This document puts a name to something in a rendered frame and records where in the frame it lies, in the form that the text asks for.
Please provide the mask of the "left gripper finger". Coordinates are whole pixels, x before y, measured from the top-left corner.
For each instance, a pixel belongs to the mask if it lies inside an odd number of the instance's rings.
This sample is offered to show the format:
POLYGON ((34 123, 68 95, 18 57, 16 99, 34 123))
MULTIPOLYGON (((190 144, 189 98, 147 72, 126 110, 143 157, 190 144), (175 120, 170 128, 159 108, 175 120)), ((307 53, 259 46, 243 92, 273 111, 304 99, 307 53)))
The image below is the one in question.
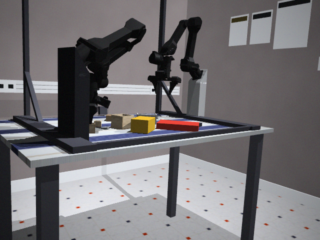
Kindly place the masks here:
POLYGON ((169 87, 169 95, 172 93, 172 91, 173 91, 173 89, 174 89, 174 87, 176 86, 176 85, 178 85, 178 83, 176 83, 176 82, 169 82, 170 83, 170 87, 169 87))
POLYGON ((156 81, 150 81, 150 82, 152 82, 152 84, 153 84, 153 86, 154 86, 155 94, 157 94, 159 82, 156 82, 156 81))

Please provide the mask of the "red flat rectangular slab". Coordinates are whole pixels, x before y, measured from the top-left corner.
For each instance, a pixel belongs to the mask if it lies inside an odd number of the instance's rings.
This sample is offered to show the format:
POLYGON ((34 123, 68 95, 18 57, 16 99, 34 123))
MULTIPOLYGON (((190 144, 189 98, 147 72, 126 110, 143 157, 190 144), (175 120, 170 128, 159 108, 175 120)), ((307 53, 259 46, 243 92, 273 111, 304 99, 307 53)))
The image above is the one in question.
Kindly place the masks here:
POLYGON ((161 119, 156 123, 156 129, 197 132, 199 131, 199 122, 161 119))

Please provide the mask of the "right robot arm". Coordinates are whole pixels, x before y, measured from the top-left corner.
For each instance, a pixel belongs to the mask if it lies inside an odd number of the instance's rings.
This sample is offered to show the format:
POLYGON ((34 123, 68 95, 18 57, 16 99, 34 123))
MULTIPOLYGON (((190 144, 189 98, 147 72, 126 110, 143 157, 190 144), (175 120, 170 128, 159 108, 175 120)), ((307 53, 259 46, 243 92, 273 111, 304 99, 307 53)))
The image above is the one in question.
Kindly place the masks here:
MULTIPOLYGON (((76 49, 85 66, 93 72, 89 72, 90 89, 101 89, 108 86, 107 76, 110 65, 126 52, 130 52, 134 45, 142 40, 146 31, 146 25, 130 18, 123 28, 104 38, 94 37, 86 40, 80 37, 77 40, 76 49), (127 41, 130 38, 135 40, 127 41)), ((108 109, 111 101, 107 96, 100 97, 97 93, 93 103, 108 109)))

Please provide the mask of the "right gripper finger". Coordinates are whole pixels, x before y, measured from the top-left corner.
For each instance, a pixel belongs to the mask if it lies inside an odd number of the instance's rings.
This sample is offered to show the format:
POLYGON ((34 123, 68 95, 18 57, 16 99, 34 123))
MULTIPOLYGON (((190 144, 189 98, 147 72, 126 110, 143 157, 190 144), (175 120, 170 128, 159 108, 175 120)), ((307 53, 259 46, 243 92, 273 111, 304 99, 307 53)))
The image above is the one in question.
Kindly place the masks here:
POLYGON ((97 112, 89 112, 89 124, 92 124, 92 121, 93 121, 93 116, 94 114, 97 113, 97 112))

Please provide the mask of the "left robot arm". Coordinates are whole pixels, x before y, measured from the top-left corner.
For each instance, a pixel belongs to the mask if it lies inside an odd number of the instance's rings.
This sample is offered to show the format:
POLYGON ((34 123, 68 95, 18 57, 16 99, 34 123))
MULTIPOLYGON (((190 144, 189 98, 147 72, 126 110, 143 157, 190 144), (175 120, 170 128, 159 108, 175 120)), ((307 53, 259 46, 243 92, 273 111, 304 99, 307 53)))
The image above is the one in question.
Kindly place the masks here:
MULTIPOLYGON (((189 72, 192 76, 192 80, 201 79, 203 70, 199 69, 199 64, 194 61, 194 50, 196 44, 197 33, 201 29, 202 20, 200 17, 191 17, 188 20, 181 20, 172 34, 171 38, 162 46, 159 52, 152 51, 149 56, 149 62, 155 65, 168 66, 171 67, 171 61, 175 59, 173 55, 177 49, 177 43, 183 35, 185 29, 188 29, 188 40, 186 46, 185 57, 180 60, 180 69, 183 72, 189 72)), ((155 71, 155 77, 168 77, 169 71, 167 68, 162 70, 159 68, 158 71, 155 71)))

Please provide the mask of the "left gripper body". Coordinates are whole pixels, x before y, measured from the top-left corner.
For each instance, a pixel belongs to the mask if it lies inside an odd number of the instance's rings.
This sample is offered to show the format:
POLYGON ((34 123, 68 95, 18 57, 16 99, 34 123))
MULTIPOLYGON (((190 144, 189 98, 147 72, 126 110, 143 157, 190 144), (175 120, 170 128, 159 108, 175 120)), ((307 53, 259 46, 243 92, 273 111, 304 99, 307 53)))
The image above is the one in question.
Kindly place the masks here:
POLYGON ((170 72, 171 72, 171 67, 169 66, 160 66, 161 70, 168 70, 168 77, 156 77, 154 75, 149 75, 147 80, 148 81, 171 81, 171 82, 175 82, 175 83, 181 83, 181 78, 178 76, 172 76, 170 77, 170 72))

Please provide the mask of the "yellow block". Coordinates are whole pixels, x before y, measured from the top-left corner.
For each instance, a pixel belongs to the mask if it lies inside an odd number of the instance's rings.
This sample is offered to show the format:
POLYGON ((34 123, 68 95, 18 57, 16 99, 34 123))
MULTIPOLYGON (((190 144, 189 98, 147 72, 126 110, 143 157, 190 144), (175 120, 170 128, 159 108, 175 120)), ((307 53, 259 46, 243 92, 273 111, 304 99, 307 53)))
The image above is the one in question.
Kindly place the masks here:
POLYGON ((155 130, 155 117, 138 116, 131 119, 131 133, 148 134, 153 130, 155 130))

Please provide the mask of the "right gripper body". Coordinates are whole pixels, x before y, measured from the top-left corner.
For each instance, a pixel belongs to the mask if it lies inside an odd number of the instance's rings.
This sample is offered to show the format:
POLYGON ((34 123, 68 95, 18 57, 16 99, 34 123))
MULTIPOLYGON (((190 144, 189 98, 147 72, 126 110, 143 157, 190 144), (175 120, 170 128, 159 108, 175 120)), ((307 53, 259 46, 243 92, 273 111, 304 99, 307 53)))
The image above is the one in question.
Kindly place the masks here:
POLYGON ((94 103, 95 95, 98 93, 97 88, 90 88, 89 91, 89 111, 98 112, 98 106, 94 103))

